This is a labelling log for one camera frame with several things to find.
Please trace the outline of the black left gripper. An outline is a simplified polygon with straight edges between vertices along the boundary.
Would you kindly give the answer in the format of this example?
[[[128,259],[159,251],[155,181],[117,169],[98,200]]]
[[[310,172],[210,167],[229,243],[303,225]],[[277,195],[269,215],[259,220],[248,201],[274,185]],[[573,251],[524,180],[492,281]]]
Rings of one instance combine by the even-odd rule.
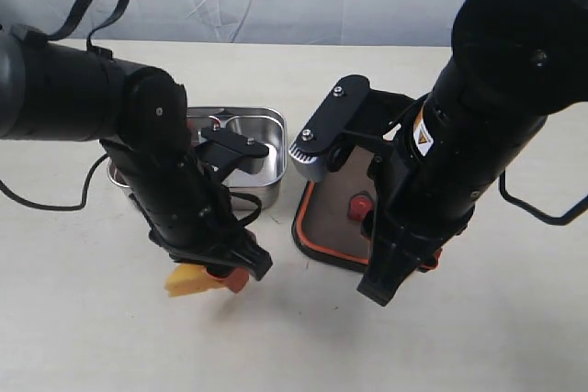
[[[272,259],[230,208],[221,185],[199,180],[149,180],[147,222],[150,240],[177,262],[234,268],[210,277],[222,288],[240,293],[250,280],[262,279]]]

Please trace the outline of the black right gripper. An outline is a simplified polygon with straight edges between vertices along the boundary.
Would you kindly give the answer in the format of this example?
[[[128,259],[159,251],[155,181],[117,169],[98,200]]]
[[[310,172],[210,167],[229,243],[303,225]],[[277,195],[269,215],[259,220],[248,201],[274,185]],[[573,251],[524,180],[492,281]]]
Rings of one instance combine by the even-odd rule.
[[[434,271],[443,246],[458,236],[473,215],[468,191],[437,195],[379,189],[371,216],[371,250],[357,290],[388,305],[413,273]]]

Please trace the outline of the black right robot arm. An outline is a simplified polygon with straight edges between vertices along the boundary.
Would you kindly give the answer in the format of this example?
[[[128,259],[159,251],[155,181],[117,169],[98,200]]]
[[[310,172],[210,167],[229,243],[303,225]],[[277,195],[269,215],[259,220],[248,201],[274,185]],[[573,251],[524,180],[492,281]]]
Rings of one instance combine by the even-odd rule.
[[[451,47],[370,166],[377,202],[358,289],[382,306],[467,227],[548,116],[587,98],[587,0],[466,0]]]

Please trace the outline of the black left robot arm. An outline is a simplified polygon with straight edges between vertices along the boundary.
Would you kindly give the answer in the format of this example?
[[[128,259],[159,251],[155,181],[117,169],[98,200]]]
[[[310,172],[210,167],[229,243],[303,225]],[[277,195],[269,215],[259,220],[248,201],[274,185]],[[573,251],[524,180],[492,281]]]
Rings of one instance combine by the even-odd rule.
[[[255,173],[267,146],[225,128],[194,136],[187,92],[166,71],[50,42],[36,29],[1,34],[1,136],[98,141],[130,187],[152,242],[177,263],[254,279],[270,254],[233,212],[224,184]]]

